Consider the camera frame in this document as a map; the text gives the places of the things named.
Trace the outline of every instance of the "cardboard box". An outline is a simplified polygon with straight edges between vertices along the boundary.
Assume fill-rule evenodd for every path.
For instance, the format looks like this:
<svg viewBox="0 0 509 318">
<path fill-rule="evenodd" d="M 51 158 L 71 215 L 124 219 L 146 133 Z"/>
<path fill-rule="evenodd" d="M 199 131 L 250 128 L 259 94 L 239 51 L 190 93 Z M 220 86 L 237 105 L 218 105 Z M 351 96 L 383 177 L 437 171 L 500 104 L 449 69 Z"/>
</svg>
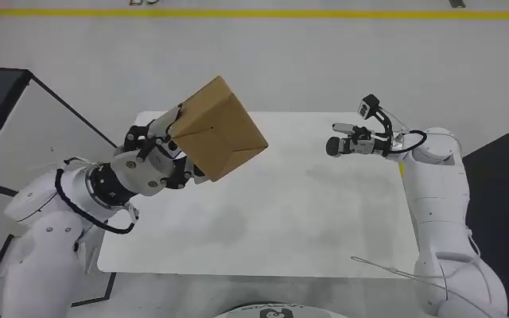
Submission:
<svg viewBox="0 0 509 318">
<path fill-rule="evenodd" d="M 169 134 L 212 181 L 269 146 L 220 76 L 183 103 Z"/>
</svg>

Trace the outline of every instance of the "floor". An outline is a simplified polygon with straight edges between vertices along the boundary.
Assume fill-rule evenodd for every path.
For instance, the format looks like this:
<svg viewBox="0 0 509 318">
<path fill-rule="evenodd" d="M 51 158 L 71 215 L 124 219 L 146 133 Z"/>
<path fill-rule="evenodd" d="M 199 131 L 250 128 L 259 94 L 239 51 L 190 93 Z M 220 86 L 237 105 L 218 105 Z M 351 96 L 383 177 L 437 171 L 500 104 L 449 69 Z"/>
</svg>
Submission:
<svg viewBox="0 0 509 318">
<path fill-rule="evenodd" d="M 509 10 L 465 0 L 466 10 Z M 127 0 L 2 7 L 124 8 Z M 161 0 L 161 8 L 451 10 L 447 0 Z M 28 68 L 114 142 L 141 111 L 222 75 L 249 111 L 354 111 L 370 93 L 408 126 L 450 129 L 464 154 L 507 133 L 509 21 L 0 17 L 0 65 Z M 108 302 L 69 317 L 213 317 L 249 301 L 351 317 L 423 317 L 410 281 L 117 276 Z"/>
</svg>

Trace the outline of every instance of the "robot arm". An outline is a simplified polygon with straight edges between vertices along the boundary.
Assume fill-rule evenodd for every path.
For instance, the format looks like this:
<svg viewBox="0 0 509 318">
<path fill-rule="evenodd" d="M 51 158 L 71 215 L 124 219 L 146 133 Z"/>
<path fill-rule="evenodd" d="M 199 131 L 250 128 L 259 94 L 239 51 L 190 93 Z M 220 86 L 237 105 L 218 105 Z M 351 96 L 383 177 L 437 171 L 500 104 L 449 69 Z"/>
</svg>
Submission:
<svg viewBox="0 0 509 318">
<path fill-rule="evenodd" d="M 71 158 L 67 165 L 85 166 L 47 173 L 14 197 L 5 213 L 29 230 L 7 265 L 2 317 L 64 318 L 84 271 L 79 249 L 94 230 L 129 233 L 138 219 L 131 197 L 207 180 L 168 135 L 179 114 L 175 107 L 147 126 L 132 126 L 111 162 Z M 131 226 L 105 224 L 122 209 L 131 214 Z"/>
<path fill-rule="evenodd" d="M 417 224 L 420 254 L 414 274 L 379 267 L 419 281 L 418 302 L 431 316 L 505 317 L 503 285 L 470 244 L 472 232 L 465 224 L 468 182 L 456 138 L 442 128 L 394 137 L 390 120 L 373 95 L 363 99 L 358 113 L 364 119 L 376 117 L 385 131 L 336 123 L 332 128 L 347 137 L 330 138 L 327 153 L 333 157 L 373 153 L 403 163 L 403 186 Z"/>
</svg>

